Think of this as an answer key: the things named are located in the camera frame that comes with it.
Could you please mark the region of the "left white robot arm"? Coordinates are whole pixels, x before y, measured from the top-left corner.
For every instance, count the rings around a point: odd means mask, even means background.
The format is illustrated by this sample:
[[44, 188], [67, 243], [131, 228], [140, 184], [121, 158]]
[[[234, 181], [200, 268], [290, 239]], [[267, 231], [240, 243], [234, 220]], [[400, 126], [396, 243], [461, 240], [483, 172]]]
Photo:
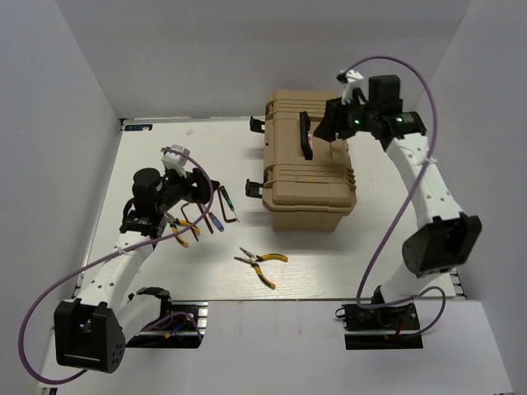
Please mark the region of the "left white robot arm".
[[101, 265], [94, 279], [72, 301], [54, 312], [56, 361], [61, 366], [113, 373], [127, 342], [152, 324], [166, 328], [174, 318], [170, 293], [159, 287], [128, 288], [152, 254], [167, 226], [166, 213], [180, 201], [205, 204], [219, 187], [193, 169], [160, 173], [153, 168], [133, 176], [132, 198], [123, 211], [115, 257]]

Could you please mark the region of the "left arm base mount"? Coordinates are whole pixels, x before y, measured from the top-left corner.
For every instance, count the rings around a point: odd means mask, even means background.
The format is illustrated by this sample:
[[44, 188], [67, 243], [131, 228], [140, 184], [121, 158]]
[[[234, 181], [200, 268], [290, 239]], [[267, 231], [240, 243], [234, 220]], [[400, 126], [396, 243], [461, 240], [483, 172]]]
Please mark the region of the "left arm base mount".
[[182, 311], [184, 315], [174, 316], [148, 331], [140, 332], [126, 345], [128, 349], [198, 349], [201, 342], [192, 324], [193, 320], [204, 337], [208, 318], [208, 302], [173, 303], [170, 313]]

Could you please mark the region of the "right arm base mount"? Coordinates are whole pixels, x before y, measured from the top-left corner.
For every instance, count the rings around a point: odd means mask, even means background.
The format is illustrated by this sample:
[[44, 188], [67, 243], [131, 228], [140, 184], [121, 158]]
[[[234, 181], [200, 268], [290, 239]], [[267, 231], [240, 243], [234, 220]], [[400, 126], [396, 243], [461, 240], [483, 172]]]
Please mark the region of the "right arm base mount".
[[361, 309], [343, 304], [335, 311], [343, 322], [347, 351], [417, 350], [423, 348], [414, 304], [386, 309]]

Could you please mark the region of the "tan plastic toolbox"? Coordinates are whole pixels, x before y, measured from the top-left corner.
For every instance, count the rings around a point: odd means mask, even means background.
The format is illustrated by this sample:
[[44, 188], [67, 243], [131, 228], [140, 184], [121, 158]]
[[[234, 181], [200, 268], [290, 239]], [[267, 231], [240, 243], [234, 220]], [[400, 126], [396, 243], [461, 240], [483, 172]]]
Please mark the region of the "tan plastic toolbox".
[[258, 198], [270, 213], [275, 231], [333, 232], [357, 204], [356, 180], [343, 140], [314, 136], [333, 91], [274, 91], [262, 121], [263, 180], [248, 180], [245, 194]]

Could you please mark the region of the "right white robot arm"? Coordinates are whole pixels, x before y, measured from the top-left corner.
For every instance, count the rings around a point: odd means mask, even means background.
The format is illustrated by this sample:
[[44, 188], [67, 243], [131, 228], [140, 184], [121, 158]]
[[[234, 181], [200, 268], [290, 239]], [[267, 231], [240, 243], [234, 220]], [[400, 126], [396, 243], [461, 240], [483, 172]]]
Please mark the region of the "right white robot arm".
[[432, 139], [415, 111], [403, 111], [400, 79], [395, 75], [371, 77], [364, 95], [362, 74], [340, 72], [343, 94], [328, 100], [314, 135], [327, 142], [368, 132], [397, 168], [412, 206], [417, 231], [402, 246], [402, 263], [372, 297], [371, 316], [382, 328], [402, 317], [399, 304], [410, 303], [437, 277], [466, 263], [480, 233], [478, 216], [467, 215], [455, 201], [431, 157]]

